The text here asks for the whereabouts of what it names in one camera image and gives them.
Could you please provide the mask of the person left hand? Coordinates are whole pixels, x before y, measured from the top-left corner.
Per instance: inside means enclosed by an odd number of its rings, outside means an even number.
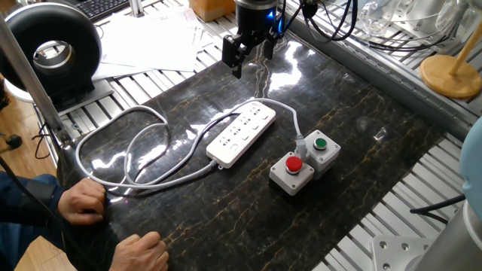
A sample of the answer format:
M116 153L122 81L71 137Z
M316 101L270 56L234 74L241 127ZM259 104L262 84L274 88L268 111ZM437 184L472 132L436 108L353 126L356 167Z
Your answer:
M61 195L57 212L73 225L91 225L104 215L105 188L98 182L83 178Z

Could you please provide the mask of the person right hand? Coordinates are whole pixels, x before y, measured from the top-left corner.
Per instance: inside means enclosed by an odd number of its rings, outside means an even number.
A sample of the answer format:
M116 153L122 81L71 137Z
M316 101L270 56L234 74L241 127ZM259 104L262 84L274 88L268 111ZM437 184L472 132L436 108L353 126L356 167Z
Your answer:
M114 250L110 271L167 271L169 253L158 232L140 237L133 234L119 242Z

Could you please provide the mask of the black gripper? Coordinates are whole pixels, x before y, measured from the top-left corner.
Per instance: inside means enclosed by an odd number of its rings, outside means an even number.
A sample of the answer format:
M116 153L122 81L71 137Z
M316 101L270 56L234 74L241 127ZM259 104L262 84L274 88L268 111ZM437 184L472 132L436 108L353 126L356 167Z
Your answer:
M266 34L264 42L264 57L273 58L274 47L279 40L279 34L269 32L277 22L279 0L235 0L236 35L223 37L222 62L232 70L232 75L242 77L242 64L250 53L248 38L257 34Z

